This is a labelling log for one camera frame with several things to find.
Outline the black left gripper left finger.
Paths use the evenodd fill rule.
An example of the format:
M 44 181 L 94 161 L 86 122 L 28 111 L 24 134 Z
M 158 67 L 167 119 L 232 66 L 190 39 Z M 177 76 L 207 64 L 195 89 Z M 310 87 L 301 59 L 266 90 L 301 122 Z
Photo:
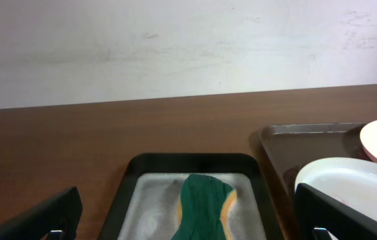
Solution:
M 76 187 L 70 187 L 2 223 L 0 240 L 74 240 L 82 211 L 79 191 Z

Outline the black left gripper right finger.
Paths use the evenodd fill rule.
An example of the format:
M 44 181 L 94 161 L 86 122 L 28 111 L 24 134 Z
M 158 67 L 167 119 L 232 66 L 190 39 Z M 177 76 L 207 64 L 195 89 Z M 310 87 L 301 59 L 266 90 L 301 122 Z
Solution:
M 296 187 L 294 210 L 304 239 L 377 240 L 377 221 L 306 183 Z

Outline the grey-white plate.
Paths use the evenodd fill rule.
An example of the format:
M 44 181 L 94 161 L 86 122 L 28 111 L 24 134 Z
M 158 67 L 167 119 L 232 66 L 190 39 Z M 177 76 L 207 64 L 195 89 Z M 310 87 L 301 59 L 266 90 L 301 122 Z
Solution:
M 377 221 L 377 163 L 347 157 L 315 160 L 297 174 L 294 187 L 301 183 Z

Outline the green yellow sponge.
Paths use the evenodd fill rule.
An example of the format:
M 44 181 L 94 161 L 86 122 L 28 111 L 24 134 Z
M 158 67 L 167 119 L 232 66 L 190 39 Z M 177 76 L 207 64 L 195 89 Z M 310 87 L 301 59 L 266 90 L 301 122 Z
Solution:
M 172 240 L 230 240 L 229 213 L 238 193 L 231 185 L 192 173 L 183 182 L 177 205 L 178 228 Z

